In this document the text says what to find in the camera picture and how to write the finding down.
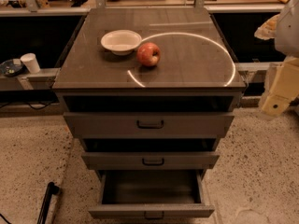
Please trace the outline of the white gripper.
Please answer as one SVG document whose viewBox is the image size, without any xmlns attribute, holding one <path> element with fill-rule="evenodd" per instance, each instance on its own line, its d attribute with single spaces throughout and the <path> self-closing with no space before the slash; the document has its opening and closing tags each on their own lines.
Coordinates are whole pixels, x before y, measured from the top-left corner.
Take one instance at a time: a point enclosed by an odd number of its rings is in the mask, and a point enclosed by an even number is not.
<svg viewBox="0 0 299 224">
<path fill-rule="evenodd" d="M 277 68 L 270 93 L 262 95 L 259 108 L 269 117 L 278 117 L 299 95 L 299 58 L 287 57 Z"/>
</svg>

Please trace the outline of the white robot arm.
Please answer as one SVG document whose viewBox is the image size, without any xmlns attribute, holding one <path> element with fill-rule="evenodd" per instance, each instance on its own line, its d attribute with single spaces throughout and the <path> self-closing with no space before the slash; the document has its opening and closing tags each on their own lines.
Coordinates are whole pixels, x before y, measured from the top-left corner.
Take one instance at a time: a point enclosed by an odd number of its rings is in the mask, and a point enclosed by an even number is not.
<svg viewBox="0 0 299 224">
<path fill-rule="evenodd" d="M 254 36 L 262 40 L 273 38 L 275 49 L 286 55 L 282 63 L 270 64 L 259 102 L 260 112 L 273 119 L 299 96 L 299 0 L 289 0 Z"/>
</svg>

